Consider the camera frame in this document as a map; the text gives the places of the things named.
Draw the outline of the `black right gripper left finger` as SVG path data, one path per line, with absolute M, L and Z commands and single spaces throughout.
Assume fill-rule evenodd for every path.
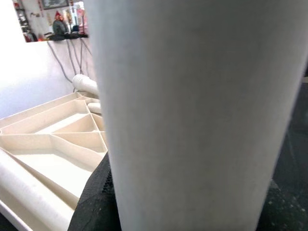
M 87 180 L 67 231 L 121 231 L 108 154 Z

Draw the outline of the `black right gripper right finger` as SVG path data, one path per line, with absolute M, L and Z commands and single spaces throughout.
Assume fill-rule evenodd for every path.
M 271 180 L 256 231 L 308 231 L 308 210 Z

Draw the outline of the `white plastic children table top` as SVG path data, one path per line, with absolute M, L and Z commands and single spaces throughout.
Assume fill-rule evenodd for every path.
M 76 92 L 0 119 L 0 148 L 79 199 L 107 154 L 101 114 L 88 103 L 97 96 Z

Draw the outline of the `black tablecloth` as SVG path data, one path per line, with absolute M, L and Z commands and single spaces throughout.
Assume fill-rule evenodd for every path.
M 285 135 L 273 178 L 287 195 L 294 196 L 308 210 L 308 124 L 303 120 L 308 99 L 305 87 L 301 88 L 294 118 Z M 104 140 L 110 159 L 109 144 L 104 129 Z M 4 216 L 0 215 L 0 231 L 18 231 Z

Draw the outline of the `dark figurine with red top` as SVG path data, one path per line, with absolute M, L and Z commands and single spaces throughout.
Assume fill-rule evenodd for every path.
M 65 35 L 69 33 L 67 24 L 64 22 L 63 16 L 58 11 L 56 11 L 52 28 L 56 35 Z

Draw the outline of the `black items on wall ledge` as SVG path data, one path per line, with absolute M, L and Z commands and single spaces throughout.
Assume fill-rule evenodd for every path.
M 63 35 L 57 35 L 52 34 L 47 37 L 48 40 L 52 41 L 61 41 L 65 39 L 78 39 L 78 38 L 88 38 L 89 36 L 87 34 L 78 34 L 78 33 L 72 33 L 72 34 L 63 34 Z

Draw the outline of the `framed wall picture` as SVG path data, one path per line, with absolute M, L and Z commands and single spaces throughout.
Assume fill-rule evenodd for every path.
M 50 10 L 69 6 L 68 0 L 41 0 L 43 9 Z

